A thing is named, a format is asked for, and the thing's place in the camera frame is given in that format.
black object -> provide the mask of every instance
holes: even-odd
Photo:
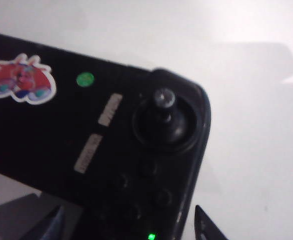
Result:
[[[199,205],[195,207],[194,230],[196,240],[228,240]]]
[[[65,210],[57,206],[20,240],[60,240],[65,225]]]
[[[56,95],[0,99],[0,173],[84,207],[74,240],[180,239],[210,130],[204,90],[167,70],[0,35],[0,60],[21,53],[51,67]],[[91,86],[77,84],[83,72]]]

black button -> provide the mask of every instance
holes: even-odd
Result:
[[[127,222],[133,222],[141,218],[140,208],[136,204],[124,207],[123,218]]]
[[[158,165],[153,159],[143,159],[140,162],[140,173],[144,177],[152,177],[157,174]]]
[[[159,190],[154,197],[154,203],[158,207],[168,207],[172,202],[172,194],[167,189]]]
[[[113,185],[118,189],[118,190],[123,190],[128,187],[129,184],[129,179],[128,177],[123,174],[117,174],[114,179],[113,179]]]

button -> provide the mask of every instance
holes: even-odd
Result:
[[[143,159],[140,162],[140,173],[144,177],[152,177],[157,174],[158,165],[153,159]]]
[[[83,88],[89,87],[95,81],[95,77],[90,72],[82,72],[76,77],[76,83]]]
[[[136,205],[127,205],[124,208],[123,218],[128,222],[133,222],[141,218],[140,208]]]
[[[167,189],[159,190],[154,196],[154,203],[161,208],[168,207],[172,202],[172,194]]]
[[[118,190],[123,190],[123,189],[127,188],[128,184],[129,184],[128,177],[123,173],[116,175],[113,179],[113,185]]]

white surface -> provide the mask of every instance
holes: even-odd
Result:
[[[0,0],[0,33],[197,81],[211,133],[182,239],[195,204],[230,240],[293,239],[293,0]]]

sticker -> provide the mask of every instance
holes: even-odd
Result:
[[[98,119],[98,123],[108,127],[111,123],[111,120],[113,119],[120,103],[122,100],[123,96],[118,93],[113,93],[108,100],[107,104],[105,105],[105,108],[100,115]]]
[[[101,140],[102,136],[95,133],[88,138],[80,156],[78,157],[74,165],[75,171],[81,174],[86,173],[87,168],[91,163],[93,156],[100,145]]]
[[[24,53],[14,60],[0,60],[0,99],[11,96],[15,101],[43,104],[56,94],[51,67],[40,64],[40,57],[28,59]]]

